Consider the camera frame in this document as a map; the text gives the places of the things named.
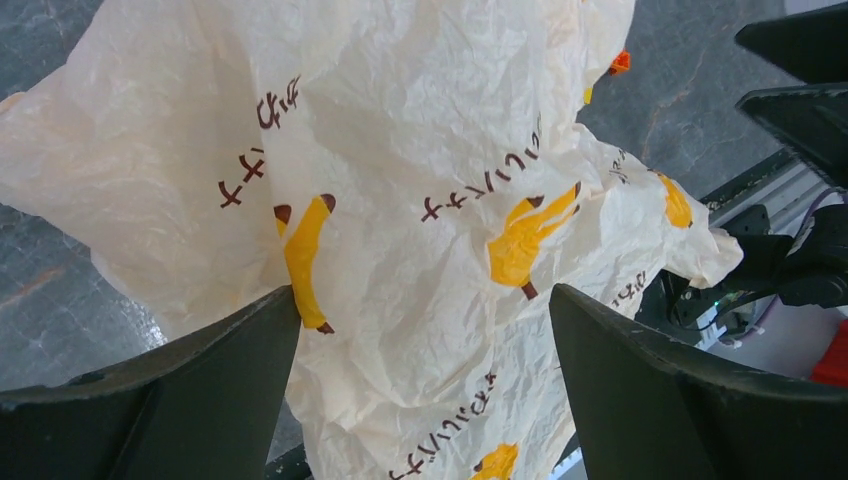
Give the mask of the cream banana print plastic bag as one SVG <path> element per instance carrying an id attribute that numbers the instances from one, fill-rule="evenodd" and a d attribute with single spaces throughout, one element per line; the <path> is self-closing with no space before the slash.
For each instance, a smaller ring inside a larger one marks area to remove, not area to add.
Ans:
<path id="1" fill-rule="evenodd" d="M 1 200 L 178 338 L 291 285 L 319 479 L 544 479 L 575 423 L 548 302 L 632 317 L 737 241 L 576 117 L 630 1 L 107 1 L 1 105 Z"/>

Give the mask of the orange curved toy piece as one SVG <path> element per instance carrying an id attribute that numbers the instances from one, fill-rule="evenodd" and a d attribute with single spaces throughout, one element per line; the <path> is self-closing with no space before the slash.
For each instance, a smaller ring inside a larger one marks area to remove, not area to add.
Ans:
<path id="1" fill-rule="evenodd" d="M 620 75 L 628 72 L 631 68 L 631 55 L 627 50 L 622 50 L 611 63 L 607 73 L 610 76 Z"/>

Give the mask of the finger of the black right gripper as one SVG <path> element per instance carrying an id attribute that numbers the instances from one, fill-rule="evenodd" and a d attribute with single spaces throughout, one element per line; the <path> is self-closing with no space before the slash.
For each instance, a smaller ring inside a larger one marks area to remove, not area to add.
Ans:
<path id="1" fill-rule="evenodd" d="M 847 80 L 847 5 L 744 26 L 737 45 L 807 84 Z"/>
<path id="2" fill-rule="evenodd" d="M 736 104 L 828 185 L 847 187 L 847 84 L 754 90 Z"/>

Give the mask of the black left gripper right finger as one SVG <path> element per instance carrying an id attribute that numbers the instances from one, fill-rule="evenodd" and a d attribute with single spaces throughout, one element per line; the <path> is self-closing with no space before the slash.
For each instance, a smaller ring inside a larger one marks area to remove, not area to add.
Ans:
<path id="1" fill-rule="evenodd" d="M 569 285 L 550 316 L 591 479 L 843 479 L 847 392 L 743 366 Z"/>

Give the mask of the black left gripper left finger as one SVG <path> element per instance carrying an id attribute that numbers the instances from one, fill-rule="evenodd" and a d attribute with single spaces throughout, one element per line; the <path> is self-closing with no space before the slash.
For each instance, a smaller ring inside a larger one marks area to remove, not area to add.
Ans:
<path id="1" fill-rule="evenodd" d="M 1 395 L 5 479 L 267 479 L 301 330 L 290 287 L 62 385 Z"/>

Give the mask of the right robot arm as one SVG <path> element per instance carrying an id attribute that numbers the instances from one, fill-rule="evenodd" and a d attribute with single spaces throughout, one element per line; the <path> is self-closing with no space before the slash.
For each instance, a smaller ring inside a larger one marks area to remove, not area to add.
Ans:
<path id="1" fill-rule="evenodd" d="M 847 193 L 847 5 L 840 3 L 745 26 L 741 47 L 800 80 L 800 85 L 751 91 L 738 109 L 783 146 L 752 168 L 762 177 L 770 167 L 798 160 L 826 184 L 825 195 Z M 686 287 L 663 273 L 665 319 L 698 331 L 700 313 L 715 306 L 715 325 L 732 311 L 765 297 L 788 306 L 830 308 L 847 303 L 847 205 L 813 208 L 797 234 L 767 234 L 763 220 L 747 208 L 734 232 L 744 257 L 712 288 Z"/>

